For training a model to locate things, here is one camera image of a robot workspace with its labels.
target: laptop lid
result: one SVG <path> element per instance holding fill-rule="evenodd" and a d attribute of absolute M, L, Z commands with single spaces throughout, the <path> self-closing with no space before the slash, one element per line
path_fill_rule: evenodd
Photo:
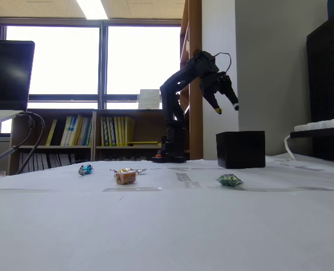
<path fill-rule="evenodd" d="M 0 41 L 0 110 L 27 110 L 34 42 Z"/>

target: black box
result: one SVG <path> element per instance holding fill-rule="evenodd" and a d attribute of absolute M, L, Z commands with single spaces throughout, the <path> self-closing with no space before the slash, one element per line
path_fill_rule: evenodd
<path fill-rule="evenodd" d="M 265 132 L 216 134 L 218 165 L 224 168 L 264 168 Z"/>

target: window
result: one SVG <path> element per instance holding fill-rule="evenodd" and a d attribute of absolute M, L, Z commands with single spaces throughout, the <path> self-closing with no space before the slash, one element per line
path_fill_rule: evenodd
<path fill-rule="evenodd" d="M 180 27 L 109 27 L 107 94 L 159 89 L 179 70 Z"/>
<path fill-rule="evenodd" d="M 159 89 L 179 70 L 178 22 L 159 26 L 53 23 L 0 24 L 0 39 L 36 44 L 29 109 L 137 109 L 140 89 Z M 1 136 L 10 131 L 11 120 L 0 123 Z"/>
<path fill-rule="evenodd" d="M 8 40 L 34 41 L 30 94 L 97 94 L 99 28 L 8 27 Z"/>

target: black robotic arm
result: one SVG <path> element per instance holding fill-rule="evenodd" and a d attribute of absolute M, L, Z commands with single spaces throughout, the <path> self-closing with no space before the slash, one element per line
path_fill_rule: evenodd
<path fill-rule="evenodd" d="M 215 93 L 226 95 L 238 111 L 238 99 L 232 89 L 230 77 L 225 72 L 218 72 L 216 59 L 206 51 L 199 51 L 188 62 L 185 68 L 176 72 L 161 86 L 162 111 L 167 126 L 167 137 L 162 137 L 162 148 L 155 163 L 183 163 L 184 144 L 186 139 L 186 121 L 184 112 L 178 103 L 177 92 L 184 89 L 194 79 L 201 78 L 203 97 L 221 114 Z"/>

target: ceiling light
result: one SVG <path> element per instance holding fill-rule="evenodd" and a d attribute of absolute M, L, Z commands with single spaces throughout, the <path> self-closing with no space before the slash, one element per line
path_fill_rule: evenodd
<path fill-rule="evenodd" d="M 100 0 L 77 0 L 87 20 L 107 20 L 108 16 Z"/>

